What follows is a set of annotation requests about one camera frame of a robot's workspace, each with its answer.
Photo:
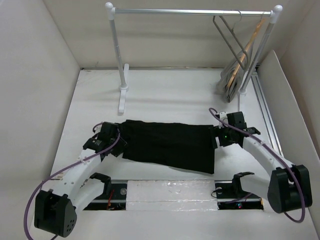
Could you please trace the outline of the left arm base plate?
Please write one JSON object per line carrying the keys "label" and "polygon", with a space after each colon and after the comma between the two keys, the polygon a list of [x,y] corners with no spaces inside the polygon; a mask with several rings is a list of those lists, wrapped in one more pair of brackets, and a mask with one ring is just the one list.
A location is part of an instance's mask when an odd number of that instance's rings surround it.
{"label": "left arm base plate", "polygon": [[85,211],[122,211],[126,209],[127,180],[112,180],[109,194],[96,197],[84,209]]}

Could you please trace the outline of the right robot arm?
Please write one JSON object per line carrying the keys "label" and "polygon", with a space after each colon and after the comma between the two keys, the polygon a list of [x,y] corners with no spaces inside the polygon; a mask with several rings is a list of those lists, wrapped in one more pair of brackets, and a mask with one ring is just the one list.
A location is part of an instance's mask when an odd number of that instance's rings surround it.
{"label": "right robot arm", "polygon": [[247,126],[241,111],[218,112],[211,107],[209,112],[219,122],[213,127],[213,136],[220,147],[239,145],[254,157],[269,176],[266,180],[250,171],[235,174],[231,184],[234,197],[230,203],[256,195],[268,200],[278,214],[300,209],[304,215],[313,204],[309,170],[302,164],[293,164],[259,139],[260,132],[255,127]]}

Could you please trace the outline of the wooden hanger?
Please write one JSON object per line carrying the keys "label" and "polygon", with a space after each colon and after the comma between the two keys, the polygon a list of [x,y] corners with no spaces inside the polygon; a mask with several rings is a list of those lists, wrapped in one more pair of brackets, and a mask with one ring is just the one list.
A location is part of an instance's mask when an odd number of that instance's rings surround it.
{"label": "wooden hanger", "polygon": [[[242,56],[240,57],[240,63],[241,63],[241,64],[243,63],[243,61],[244,61],[245,59],[247,59],[247,63],[249,62],[249,57],[246,56],[246,54],[247,54],[248,51],[250,50],[250,47],[253,45],[253,42],[255,41],[255,39],[256,39],[256,37],[257,37],[257,35],[258,35],[258,33],[259,33],[259,31],[260,31],[260,29],[261,29],[261,27],[262,27],[262,25],[263,25],[264,22],[265,22],[265,19],[262,18],[262,19],[258,22],[258,24],[256,25],[255,30],[254,30],[253,34],[251,35],[251,38],[250,38],[250,40],[248,41],[248,43],[247,43],[247,45],[246,45],[246,47],[245,47],[245,49],[244,49],[244,53],[243,53]],[[228,81],[228,83],[227,83],[227,85],[226,85],[229,89],[231,88],[231,86],[232,86],[232,84],[233,84],[233,82],[234,82],[234,80],[235,80],[235,78],[236,78],[236,76],[237,76],[240,68],[241,68],[241,65],[238,64],[238,65],[235,67],[235,70],[232,72],[232,75],[231,75],[231,77],[230,77],[230,79],[229,79],[229,81]]]}

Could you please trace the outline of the silver clothes rack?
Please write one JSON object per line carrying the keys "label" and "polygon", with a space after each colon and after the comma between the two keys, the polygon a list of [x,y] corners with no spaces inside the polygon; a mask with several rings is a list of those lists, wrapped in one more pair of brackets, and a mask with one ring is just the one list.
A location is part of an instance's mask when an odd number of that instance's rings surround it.
{"label": "silver clothes rack", "polygon": [[245,50],[255,25],[265,19],[252,49],[252,69],[283,12],[281,5],[271,10],[200,10],[121,8],[107,2],[104,7],[107,47],[119,72],[119,114],[129,103],[132,69],[220,68]]}

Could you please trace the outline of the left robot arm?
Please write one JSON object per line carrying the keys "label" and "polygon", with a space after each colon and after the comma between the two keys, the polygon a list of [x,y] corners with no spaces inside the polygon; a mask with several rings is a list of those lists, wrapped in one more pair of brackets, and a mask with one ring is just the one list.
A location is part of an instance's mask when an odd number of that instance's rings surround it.
{"label": "left robot arm", "polygon": [[37,229],[66,238],[73,231],[81,211],[94,199],[113,194],[111,177],[99,173],[98,168],[108,155],[122,154],[127,142],[121,137],[118,123],[99,123],[93,132],[77,161],[58,171],[63,176],[56,185],[37,193],[34,208]]}

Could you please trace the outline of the grey hanging trousers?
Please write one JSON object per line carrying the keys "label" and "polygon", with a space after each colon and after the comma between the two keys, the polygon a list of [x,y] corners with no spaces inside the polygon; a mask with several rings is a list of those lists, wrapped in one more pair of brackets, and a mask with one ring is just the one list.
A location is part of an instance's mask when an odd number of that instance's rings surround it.
{"label": "grey hanging trousers", "polygon": [[247,55],[240,51],[237,54],[241,60],[244,69],[239,65],[239,62],[234,57],[228,65],[220,73],[220,80],[215,85],[215,93],[220,95],[224,103],[230,103],[237,95],[245,73],[249,70],[253,47],[250,46],[247,50]]}

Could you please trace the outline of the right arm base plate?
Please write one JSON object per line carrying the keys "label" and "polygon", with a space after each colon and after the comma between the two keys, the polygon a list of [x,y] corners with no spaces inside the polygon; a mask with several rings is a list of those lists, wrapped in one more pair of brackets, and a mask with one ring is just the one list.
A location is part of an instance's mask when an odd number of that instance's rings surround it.
{"label": "right arm base plate", "polygon": [[218,210],[264,210],[263,201],[253,193],[237,192],[231,180],[216,180],[211,196],[217,200]]}

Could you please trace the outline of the black trousers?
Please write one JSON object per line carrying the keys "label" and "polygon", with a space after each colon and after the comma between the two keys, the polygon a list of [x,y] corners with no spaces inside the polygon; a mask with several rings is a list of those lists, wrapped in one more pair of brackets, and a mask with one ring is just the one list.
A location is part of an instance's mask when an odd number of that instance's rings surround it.
{"label": "black trousers", "polygon": [[215,171],[217,144],[212,125],[126,120],[119,130],[127,143],[125,159],[206,174]]}

